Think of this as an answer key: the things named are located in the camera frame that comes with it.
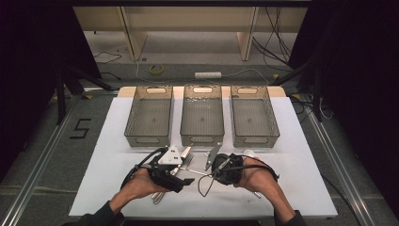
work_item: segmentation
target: white table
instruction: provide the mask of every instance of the white table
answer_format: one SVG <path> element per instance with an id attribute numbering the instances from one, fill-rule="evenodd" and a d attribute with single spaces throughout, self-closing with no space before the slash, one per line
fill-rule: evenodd
<path id="1" fill-rule="evenodd" d="M 132 101 L 133 98 L 113 100 L 70 216 L 95 213 L 119 191 L 127 172 L 154 150 L 130 147 L 123 134 Z M 252 150 L 280 175 L 279 184 L 287 199 L 304 217 L 336 217 L 336 209 L 289 98 L 271 98 L 271 102 L 280 137 L 271 149 Z M 242 153 L 244 148 L 232 146 L 229 104 L 228 97 L 224 96 L 225 136 L 220 153 Z M 182 96 L 175 95 L 171 144 L 176 145 L 179 151 L 184 149 L 180 138 L 182 107 Z M 193 147 L 192 150 L 195 157 L 189 168 L 203 171 L 206 160 L 203 152 L 211 150 L 211 147 Z M 150 197 L 132 201 L 123 208 L 123 215 L 131 219 L 259 219 L 273 216 L 272 205 L 265 197 L 258 199 L 243 188 L 214 182 L 208 196 L 203 198 L 197 188 L 200 175 L 181 171 L 179 177 L 195 178 L 196 181 L 191 186 L 185 186 L 180 193 L 168 193 L 158 204 L 153 204 Z"/>

